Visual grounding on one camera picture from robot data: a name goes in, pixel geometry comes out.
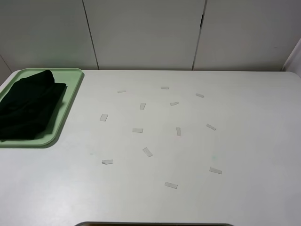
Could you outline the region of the black short sleeve shirt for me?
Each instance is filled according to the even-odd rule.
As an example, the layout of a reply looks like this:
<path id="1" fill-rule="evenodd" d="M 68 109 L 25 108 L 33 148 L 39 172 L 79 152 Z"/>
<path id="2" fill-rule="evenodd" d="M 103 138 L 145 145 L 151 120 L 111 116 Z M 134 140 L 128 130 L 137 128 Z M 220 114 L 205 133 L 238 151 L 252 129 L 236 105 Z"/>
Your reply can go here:
<path id="1" fill-rule="evenodd" d="M 66 89 L 50 70 L 15 82 L 0 102 L 0 139 L 32 140 L 43 132 Z"/>

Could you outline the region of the light green plastic tray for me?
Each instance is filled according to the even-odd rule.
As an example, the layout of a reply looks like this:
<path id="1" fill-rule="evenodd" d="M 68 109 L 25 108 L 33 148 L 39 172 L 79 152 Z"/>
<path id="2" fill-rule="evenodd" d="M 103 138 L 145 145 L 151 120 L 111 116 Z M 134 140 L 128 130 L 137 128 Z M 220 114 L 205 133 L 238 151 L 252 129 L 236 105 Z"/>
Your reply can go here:
<path id="1" fill-rule="evenodd" d="M 79 68 L 50 68 L 49 70 L 52 72 L 55 82 L 65 83 L 66 88 L 54 109 L 47 128 L 33 140 L 1 141 L 1 148 L 45 148 L 59 138 L 84 78 L 84 73 Z"/>

